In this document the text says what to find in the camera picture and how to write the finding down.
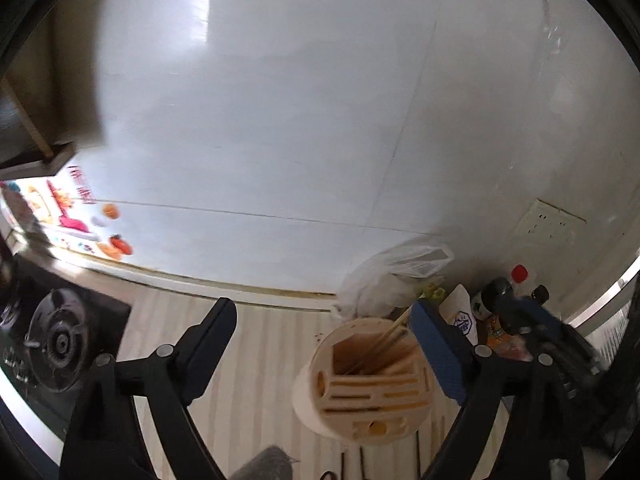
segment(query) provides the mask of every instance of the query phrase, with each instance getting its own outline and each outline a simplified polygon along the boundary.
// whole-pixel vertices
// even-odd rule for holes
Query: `electrical outlet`
[[[560,246],[572,244],[587,222],[536,199],[520,220],[514,236],[529,242]]]

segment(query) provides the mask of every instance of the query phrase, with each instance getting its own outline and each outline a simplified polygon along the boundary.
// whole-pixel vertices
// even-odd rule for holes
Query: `white plastic bag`
[[[420,296],[426,279],[453,260],[439,237],[421,235],[375,254],[347,275],[334,314],[341,320],[385,317]]]

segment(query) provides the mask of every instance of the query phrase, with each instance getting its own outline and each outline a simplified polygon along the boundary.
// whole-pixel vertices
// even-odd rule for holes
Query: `blue gripper pad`
[[[553,317],[545,307],[539,305],[531,298],[522,298],[517,301],[518,307],[527,312],[538,323],[545,325],[553,337],[560,337],[562,322]]]
[[[427,312],[428,306],[425,307],[421,301],[422,300],[416,301],[411,309],[410,328],[418,340],[418,343],[420,343],[422,351],[427,361],[429,361],[444,394],[449,397],[449,399],[453,399],[462,405],[466,399],[462,364],[456,357],[454,351],[449,347],[442,331],[447,331],[452,328],[458,332],[466,344],[468,344],[470,350],[471,343],[468,342],[460,330],[456,327],[450,327],[440,317],[437,307],[435,310],[431,309],[430,314]]]

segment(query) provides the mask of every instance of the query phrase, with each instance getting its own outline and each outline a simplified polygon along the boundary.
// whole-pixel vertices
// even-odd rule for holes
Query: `chopstick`
[[[360,370],[367,363],[368,360],[378,355],[380,353],[380,349],[382,348],[382,345],[388,341],[388,339],[392,336],[392,334],[395,332],[395,330],[399,326],[404,324],[404,322],[409,317],[410,313],[411,313],[411,307],[405,310],[389,328],[387,328],[382,334],[380,334],[380,336],[364,351],[364,353],[360,356],[360,358],[357,359],[357,361],[354,362],[354,364],[352,364],[349,368],[347,368],[347,371],[344,374],[349,375],[349,374],[356,373],[356,371]]]
[[[417,344],[409,346],[406,354],[399,358],[398,361],[381,367],[367,370],[368,375],[394,375],[400,370],[408,368],[412,362],[420,355],[419,346]]]
[[[408,333],[407,329],[400,329],[399,331],[396,331],[396,334],[392,338],[388,339],[388,341],[382,345],[382,348],[379,348],[377,351],[373,353],[373,355],[369,356],[369,361],[364,365],[362,365],[361,368],[359,368],[358,373],[361,375],[370,375],[374,373],[372,368],[374,370],[378,370],[379,368],[385,367],[386,365],[381,366],[380,363],[376,365],[376,361],[380,356],[383,356],[388,350],[393,348],[393,346],[395,346],[396,343],[402,341],[402,339],[405,338],[407,333]]]

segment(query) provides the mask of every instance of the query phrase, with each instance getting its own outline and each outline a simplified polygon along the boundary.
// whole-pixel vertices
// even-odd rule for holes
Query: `bottle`
[[[539,285],[534,288],[531,293],[531,299],[540,306],[544,305],[549,299],[549,291],[546,289],[546,286]]]
[[[509,280],[501,276],[491,280],[471,300],[471,312],[474,317],[480,321],[487,319],[494,313],[495,300],[505,294],[513,294]]]
[[[511,286],[513,287],[514,296],[525,296],[522,285],[529,277],[529,271],[527,267],[517,264],[511,269]]]
[[[435,283],[430,283],[424,288],[424,291],[422,292],[420,298],[430,300],[436,290],[438,290],[438,286]]]
[[[439,287],[433,291],[433,294],[431,295],[431,301],[433,301],[433,303],[435,303],[436,305],[439,305],[444,301],[446,295],[447,291]]]

